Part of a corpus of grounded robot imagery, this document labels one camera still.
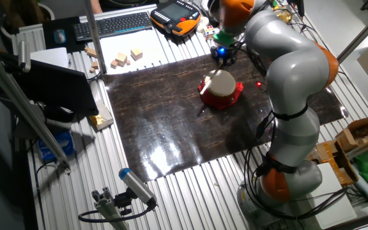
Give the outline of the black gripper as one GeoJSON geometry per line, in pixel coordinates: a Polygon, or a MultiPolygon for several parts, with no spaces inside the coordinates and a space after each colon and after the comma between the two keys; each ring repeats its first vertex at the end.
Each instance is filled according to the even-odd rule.
{"type": "Polygon", "coordinates": [[[231,66],[236,59],[236,47],[224,47],[224,46],[212,46],[210,48],[210,53],[212,58],[215,60],[216,67],[219,67],[222,64],[222,61],[225,63],[224,67],[227,68],[231,66]]]}

